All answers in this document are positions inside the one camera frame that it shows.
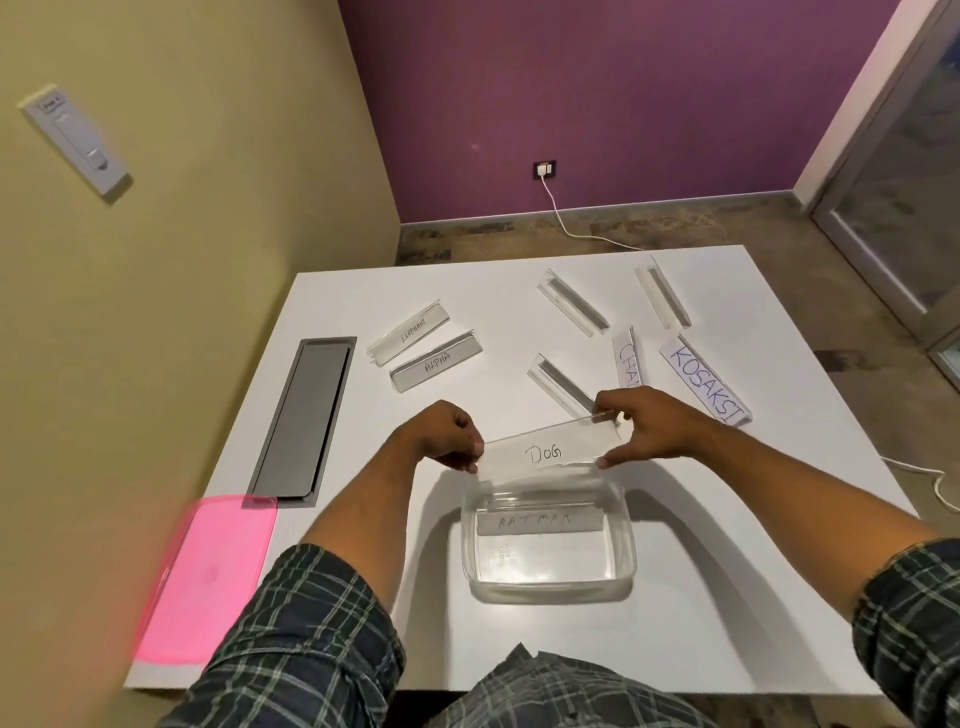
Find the person's right forearm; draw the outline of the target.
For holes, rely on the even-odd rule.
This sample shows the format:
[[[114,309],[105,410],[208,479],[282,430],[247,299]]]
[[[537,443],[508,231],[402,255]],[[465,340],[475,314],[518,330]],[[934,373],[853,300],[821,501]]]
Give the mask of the person's right forearm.
[[[735,491],[803,580],[848,621],[867,583],[895,556],[943,537],[871,492],[717,420],[696,426],[690,448]]]

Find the clear plastic container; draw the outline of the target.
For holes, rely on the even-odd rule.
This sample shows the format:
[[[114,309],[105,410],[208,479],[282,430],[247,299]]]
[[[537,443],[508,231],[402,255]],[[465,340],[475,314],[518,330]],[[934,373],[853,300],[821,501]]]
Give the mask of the clear plastic container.
[[[479,537],[477,511],[592,505],[606,514],[600,532]],[[479,601],[577,604],[620,601],[638,571],[637,548],[623,488],[583,478],[530,478],[466,491],[461,507],[462,570]]]

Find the acrylic name plate grey insert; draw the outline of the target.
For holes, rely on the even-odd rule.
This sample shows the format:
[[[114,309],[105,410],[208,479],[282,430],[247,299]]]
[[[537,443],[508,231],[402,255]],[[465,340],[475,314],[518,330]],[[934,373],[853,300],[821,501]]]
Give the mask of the acrylic name plate grey insert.
[[[482,352],[476,331],[469,330],[390,370],[391,386],[398,394],[405,393]]]

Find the empty clear acrylic holder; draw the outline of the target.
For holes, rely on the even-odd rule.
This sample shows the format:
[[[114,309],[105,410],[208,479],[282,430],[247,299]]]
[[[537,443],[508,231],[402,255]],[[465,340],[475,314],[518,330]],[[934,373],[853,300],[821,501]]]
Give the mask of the empty clear acrylic holder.
[[[586,336],[609,331],[607,319],[552,269],[545,270],[536,288]]]
[[[689,311],[669,282],[665,272],[649,253],[634,269],[637,281],[652,306],[657,319],[667,331],[682,331],[692,327]]]
[[[602,422],[607,416],[594,410],[594,399],[543,354],[538,353],[528,377],[573,419]]]

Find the clear acrylic name plate holder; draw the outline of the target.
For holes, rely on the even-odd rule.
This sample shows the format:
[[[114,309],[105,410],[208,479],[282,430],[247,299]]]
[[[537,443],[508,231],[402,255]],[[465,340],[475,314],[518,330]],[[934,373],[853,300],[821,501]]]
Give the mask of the clear acrylic name plate holder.
[[[590,416],[487,442],[476,476],[501,482],[550,467],[594,462],[623,443],[621,430],[617,418]]]

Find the person's left forearm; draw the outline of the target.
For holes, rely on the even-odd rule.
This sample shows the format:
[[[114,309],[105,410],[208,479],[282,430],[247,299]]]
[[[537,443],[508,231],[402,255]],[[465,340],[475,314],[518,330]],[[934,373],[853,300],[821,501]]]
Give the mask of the person's left forearm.
[[[300,540],[353,567],[387,611],[401,588],[410,500],[423,456],[417,436],[406,425],[396,428]]]

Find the acrylic name plate grey lettering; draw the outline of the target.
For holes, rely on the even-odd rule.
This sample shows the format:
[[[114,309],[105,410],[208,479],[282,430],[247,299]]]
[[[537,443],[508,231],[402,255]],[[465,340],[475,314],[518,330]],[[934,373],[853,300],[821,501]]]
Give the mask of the acrylic name plate grey lettering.
[[[605,522],[605,512],[593,505],[498,509],[476,512],[475,533],[479,537],[589,533],[603,531]]]

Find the white wall switch panel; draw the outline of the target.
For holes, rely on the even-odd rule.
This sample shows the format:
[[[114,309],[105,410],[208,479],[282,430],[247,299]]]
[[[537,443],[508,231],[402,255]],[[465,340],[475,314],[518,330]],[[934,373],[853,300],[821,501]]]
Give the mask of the white wall switch panel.
[[[60,85],[43,86],[16,106],[105,203],[114,204],[133,184],[126,162]]]

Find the glass door white frame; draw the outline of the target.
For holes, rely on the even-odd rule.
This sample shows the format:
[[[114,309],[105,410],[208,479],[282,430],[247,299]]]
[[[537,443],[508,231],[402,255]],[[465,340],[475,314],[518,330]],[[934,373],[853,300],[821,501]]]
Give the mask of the glass door white frame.
[[[793,193],[960,393],[960,0],[898,0]]]

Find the wide name plate blue lettering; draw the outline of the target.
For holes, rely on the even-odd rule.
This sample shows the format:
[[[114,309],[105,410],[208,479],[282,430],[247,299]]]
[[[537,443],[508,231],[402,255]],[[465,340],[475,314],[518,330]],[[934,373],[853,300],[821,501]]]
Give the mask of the wide name plate blue lettering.
[[[714,419],[734,428],[754,420],[742,398],[683,334],[667,339],[658,352]]]

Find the dark plaid shirt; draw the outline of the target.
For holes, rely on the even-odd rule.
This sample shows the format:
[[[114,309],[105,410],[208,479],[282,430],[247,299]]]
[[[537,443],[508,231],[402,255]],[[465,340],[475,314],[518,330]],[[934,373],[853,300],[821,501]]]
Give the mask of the dark plaid shirt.
[[[960,728],[960,539],[897,554],[864,588],[856,656],[916,728]],[[382,728],[405,666],[369,584],[287,549],[158,728]],[[716,728],[676,695],[519,644],[429,728]]]

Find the person's left hand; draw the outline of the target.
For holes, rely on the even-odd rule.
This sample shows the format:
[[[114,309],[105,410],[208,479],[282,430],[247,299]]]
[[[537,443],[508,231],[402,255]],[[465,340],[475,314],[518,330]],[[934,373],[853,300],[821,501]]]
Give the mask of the person's left hand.
[[[450,470],[476,475],[482,455],[449,453],[449,427],[454,417],[469,417],[474,423],[462,408],[444,399],[437,400],[397,427],[391,439],[417,462],[431,459]]]

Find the acrylic name plate white insert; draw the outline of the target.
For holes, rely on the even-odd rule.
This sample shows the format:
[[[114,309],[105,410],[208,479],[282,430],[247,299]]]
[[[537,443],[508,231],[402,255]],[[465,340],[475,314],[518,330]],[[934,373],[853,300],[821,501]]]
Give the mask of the acrylic name plate white insert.
[[[448,321],[449,313],[436,300],[370,344],[366,349],[367,357],[382,368]]]

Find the pink plastic lid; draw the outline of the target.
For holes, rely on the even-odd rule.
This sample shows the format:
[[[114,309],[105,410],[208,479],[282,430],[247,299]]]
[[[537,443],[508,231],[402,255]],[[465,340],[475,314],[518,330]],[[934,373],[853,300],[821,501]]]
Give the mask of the pink plastic lid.
[[[186,509],[140,616],[134,661],[210,661],[258,588],[278,512],[276,498],[252,494],[204,497]]]

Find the narrow paper strip blue lettering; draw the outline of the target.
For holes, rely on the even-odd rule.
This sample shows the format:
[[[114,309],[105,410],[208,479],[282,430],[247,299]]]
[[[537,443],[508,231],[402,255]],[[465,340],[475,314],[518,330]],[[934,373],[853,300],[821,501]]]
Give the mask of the narrow paper strip blue lettering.
[[[620,389],[635,389],[647,383],[641,341],[630,325],[611,337],[617,383]]]

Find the person's right hand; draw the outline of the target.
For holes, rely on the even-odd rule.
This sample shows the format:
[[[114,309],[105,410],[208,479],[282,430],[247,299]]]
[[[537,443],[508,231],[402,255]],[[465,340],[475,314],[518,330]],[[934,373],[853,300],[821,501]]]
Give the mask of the person's right hand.
[[[721,425],[710,415],[647,385],[600,391],[594,404],[598,413],[622,414],[630,421],[632,431],[626,443],[643,443],[654,451],[654,459],[697,455],[702,443]]]

